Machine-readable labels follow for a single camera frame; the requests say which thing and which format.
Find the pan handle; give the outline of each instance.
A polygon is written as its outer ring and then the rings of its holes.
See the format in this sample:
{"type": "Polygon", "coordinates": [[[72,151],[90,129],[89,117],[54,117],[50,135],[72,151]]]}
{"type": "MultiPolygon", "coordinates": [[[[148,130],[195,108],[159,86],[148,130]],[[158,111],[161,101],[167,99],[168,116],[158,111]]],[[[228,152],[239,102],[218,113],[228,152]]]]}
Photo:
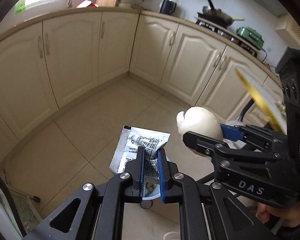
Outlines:
{"type": "Polygon", "coordinates": [[[211,7],[211,10],[214,10],[214,6],[211,0],[208,0],[209,6],[211,7]]]}

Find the triangular cutout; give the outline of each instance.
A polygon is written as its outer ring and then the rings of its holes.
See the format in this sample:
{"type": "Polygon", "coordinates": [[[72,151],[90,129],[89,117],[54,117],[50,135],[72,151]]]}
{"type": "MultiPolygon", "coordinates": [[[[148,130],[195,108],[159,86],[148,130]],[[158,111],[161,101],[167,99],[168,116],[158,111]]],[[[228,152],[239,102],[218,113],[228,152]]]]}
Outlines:
{"type": "Polygon", "coordinates": [[[80,202],[81,200],[79,198],[75,198],[71,201],[71,203],[50,222],[50,226],[63,233],[68,233],[80,202]]]}
{"type": "Polygon", "coordinates": [[[238,232],[252,225],[252,221],[227,197],[223,199],[234,231],[238,232]]]}

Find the white packet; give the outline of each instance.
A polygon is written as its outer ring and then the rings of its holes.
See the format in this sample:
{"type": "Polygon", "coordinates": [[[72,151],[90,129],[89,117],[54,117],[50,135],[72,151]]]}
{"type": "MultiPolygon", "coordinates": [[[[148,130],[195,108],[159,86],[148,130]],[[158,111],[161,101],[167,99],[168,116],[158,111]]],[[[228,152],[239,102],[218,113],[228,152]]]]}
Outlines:
{"type": "Polygon", "coordinates": [[[157,151],[168,142],[170,134],[137,127],[131,127],[126,147],[118,168],[118,173],[124,172],[128,161],[137,158],[138,146],[145,147],[145,181],[158,184],[157,151]]]}

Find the black handle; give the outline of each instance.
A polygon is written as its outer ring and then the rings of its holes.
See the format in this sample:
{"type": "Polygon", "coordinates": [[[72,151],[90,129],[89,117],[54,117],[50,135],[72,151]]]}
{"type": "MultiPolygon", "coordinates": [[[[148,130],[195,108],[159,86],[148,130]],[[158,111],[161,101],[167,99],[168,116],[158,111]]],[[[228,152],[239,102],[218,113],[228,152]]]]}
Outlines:
{"type": "Polygon", "coordinates": [[[211,10],[214,10],[214,6],[211,0],[208,0],[209,6],[211,7],[211,10]]]}
{"type": "Polygon", "coordinates": [[[176,10],[177,4],[175,2],[172,3],[172,8],[169,13],[173,13],[176,10]]]}

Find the green appliance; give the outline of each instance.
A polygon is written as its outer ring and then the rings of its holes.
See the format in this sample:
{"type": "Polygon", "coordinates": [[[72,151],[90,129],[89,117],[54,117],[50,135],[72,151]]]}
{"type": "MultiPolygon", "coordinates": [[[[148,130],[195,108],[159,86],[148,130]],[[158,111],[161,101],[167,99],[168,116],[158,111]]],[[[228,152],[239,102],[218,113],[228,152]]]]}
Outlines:
{"type": "Polygon", "coordinates": [[[250,27],[240,27],[237,29],[236,33],[238,36],[251,43],[257,49],[262,50],[264,41],[262,36],[257,33],[256,30],[250,27]]]}

